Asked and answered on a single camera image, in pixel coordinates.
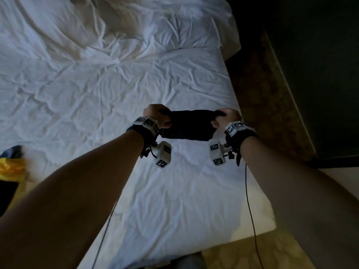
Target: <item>marble floor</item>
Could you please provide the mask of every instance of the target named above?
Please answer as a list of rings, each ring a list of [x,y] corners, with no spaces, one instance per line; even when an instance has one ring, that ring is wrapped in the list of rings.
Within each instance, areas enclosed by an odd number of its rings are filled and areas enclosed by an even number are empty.
[[[226,65],[245,122],[273,148],[303,161],[311,159],[314,151],[265,32],[250,52],[239,52]],[[257,237],[264,268],[314,269],[279,217],[276,221],[276,230]],[[209,269],[261,268],[254,237],[202,254]]]

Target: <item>person's left hand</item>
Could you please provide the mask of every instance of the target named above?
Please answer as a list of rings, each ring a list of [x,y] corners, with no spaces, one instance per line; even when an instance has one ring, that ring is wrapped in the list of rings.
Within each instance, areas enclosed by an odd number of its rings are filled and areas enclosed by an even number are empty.
[[[158,127],[161,128],[169,128],[171,127],[171,118],[168,115],[163,115],[159,111],[162,109],[169,110],[169,108],[165,107],[163,104],[151,104],[143,111],[143,116],[149,116],[152,119],[157,120]]]

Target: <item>person's leg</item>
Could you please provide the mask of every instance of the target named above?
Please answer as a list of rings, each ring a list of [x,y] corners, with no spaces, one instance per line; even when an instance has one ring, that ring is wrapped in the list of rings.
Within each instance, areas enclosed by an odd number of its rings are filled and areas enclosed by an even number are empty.
[[[201,252],[197,252],[172,260],[171,269],[207,269],[207,265]]]

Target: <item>bed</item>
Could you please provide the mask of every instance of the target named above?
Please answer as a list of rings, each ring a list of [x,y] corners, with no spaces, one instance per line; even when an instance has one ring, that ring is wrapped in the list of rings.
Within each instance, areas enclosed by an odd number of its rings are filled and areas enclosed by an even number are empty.
[[[224,0],[1,0],[0,8],[0,149],[21,144],[35,183],[122,134],[150,103],[239,109],[223,60],[240,44]],[[122,269],[253,236],[245,163],[215,167],[207,142],[167,141],[172,163],[137,161],[79,268],[92,268],[100,244],[95,268]],[[257,234],[273,230],[270,202],[249,170],[247,179]]]

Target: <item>wristband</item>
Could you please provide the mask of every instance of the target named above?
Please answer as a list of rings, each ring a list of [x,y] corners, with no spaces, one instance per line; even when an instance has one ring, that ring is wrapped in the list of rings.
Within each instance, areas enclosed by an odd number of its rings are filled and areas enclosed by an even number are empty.
[[[126,130],[126,132],[129,130],[135,130],[138,133],[140,133],[140,135],[142,136],[143,141],[144,141],[143,150],[141,151],[141,155],[147,156],[148,155],[148,152],[146,151],[147,148],[150,145],[155,144],[156,139],[159,134],[157,121],[152,119],[151,117],[138,117],[136,119],[136,121],[134,122],[134,124],[132,126],[130,126]]]
[[[240,165],[240,159],[242,158],[240,154],[240,146],[243,141],[248,137],[258,137],[253,128],[249,127],[241,121],[231,122],[226,126],[225,131],[226,137],[225,140],[229,146],[232,147],[233,152],[237,153],[237,165]]]

